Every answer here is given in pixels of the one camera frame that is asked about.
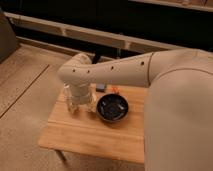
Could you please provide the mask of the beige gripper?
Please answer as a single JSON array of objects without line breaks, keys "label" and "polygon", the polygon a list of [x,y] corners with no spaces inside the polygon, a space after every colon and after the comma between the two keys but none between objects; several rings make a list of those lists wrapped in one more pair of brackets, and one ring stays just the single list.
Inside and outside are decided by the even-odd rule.
[{"label": "beige gripper", "polygon": [[88,112],[95,112],[96,102],[97,96],[93,92],[84,96],[71,96],[70,109],[76,111],[79,105],[85,105]]}]

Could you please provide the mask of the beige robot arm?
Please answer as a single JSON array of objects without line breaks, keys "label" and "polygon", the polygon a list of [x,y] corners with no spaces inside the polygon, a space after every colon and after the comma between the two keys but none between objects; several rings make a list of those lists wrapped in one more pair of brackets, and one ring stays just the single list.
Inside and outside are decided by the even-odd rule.
[{"label": "beige robot arm", "polygon": [[89,100],[92,83],[148,89],[145,171],[213,171],[212,52],[186,48],[97,64],[80,53],[58,74],[76,103]]}]

